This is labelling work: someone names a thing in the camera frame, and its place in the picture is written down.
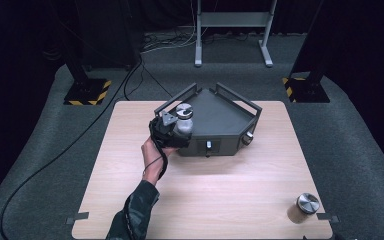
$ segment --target human arm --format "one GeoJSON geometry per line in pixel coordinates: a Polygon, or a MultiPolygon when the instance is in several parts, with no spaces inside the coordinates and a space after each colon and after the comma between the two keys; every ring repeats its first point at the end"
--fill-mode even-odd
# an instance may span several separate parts
{"type": "MultiPolygon", "coordinates": [[[[159,197],[155,185],[163,168],[163,159],[150,138],[141,150],[145,165],[142,180],[127,198],[123,210],[114,216],[107,240],[139,240],[146,237],[151,210],[159,197]]],[[[163,151],[169,156],[176,149],[164,148],[163,151]]]]}

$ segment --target metal canister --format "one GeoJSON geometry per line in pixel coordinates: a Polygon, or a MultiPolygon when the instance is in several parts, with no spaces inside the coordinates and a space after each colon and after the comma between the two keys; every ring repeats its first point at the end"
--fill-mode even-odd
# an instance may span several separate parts
{"type": "Polygon", "coordinates": [[[193,129],[193,108],[188,103],[181,103],[176,107],[177,117],[176,130],[180,134],[190,134],[193,129]]]}
{"type": "Polygon", "coordinates": [[[315,214],[320,207],[319,200],[310,193],[301,194],[295,204],[288,208],[289,219],[294,223],[302,223],[315,214]]]}

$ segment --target hazard tape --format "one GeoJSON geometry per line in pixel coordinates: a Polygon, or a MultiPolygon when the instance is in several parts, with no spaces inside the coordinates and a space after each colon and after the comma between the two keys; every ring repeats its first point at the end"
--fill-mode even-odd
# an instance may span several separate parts
{"type": "Polygon", "coordinates": [[[65,101],[64,104],[66,105],[100,105],[103,101],[105,96],[107,95],[108,89],[111,85],[111,81],[106,81],[104,84],[104,87],[102,88],[101,94],[98,96],[97,99],[92,100],[71,100],[71,101],[65,101]]]}
{"type": "MultiPolygon", "coordinates": [[[[305,80],[305,78],[294,78],[294,79],[295,80],[305,80]]],[[[289,101],[297,102],[297,100],[295,99],[295,96],[294,96],[294,91],[291,88],[291,84],[289,82],[289,79],[283,78],[282,81],[283,81],[283,84],[285,85],[286,94],[288,94],[289,101]]]]}

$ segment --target human hand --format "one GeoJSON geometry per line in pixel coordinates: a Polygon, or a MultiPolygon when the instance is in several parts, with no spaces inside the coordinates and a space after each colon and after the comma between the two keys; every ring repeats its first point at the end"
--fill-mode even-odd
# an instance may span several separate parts
{"type": "MultiPolygon", "coordinates": [[[[145,165],[145,170],[143,172],[143,180],[146,180],[153,184],[154,186],[157,184],[158,177],[163,169],[163,159],[158,152],[157,148],[154,145],[154,142],[150,137],[143,143],[141,146],[143,162],[145,165]]],[[[163,148],[163,152],[167,155],[167,157],[176,151],[176,148],[163,148]]]]}

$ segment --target stand leg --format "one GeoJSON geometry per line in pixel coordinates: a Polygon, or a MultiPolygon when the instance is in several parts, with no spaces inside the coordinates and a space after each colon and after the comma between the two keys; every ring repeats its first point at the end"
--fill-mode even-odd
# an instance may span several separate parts
{"type": "Polygon", "coordinates": [[[264,38],[263,40],[259,40],[258,43],[260,44],[261,52],[263,53],[264,61],[267,67],[273,67],[273,61],[271,60],[269,50],[267,49],[267,40],[269,39],[270,35],[270,29],[271,25],[273,23],[273,17],[274,17],[274,10],[276,9],[277,0],[273,0],[271,6],[269,15],[267,17],[267,23],[264,30],[264,38]]]}
{"type": "Polygon", "coordinates": [[[195,48],[195,67],[202,66],[202,42],[201,42],[201,0],[198,0],[196,11],[196,48],[195,48]]]}

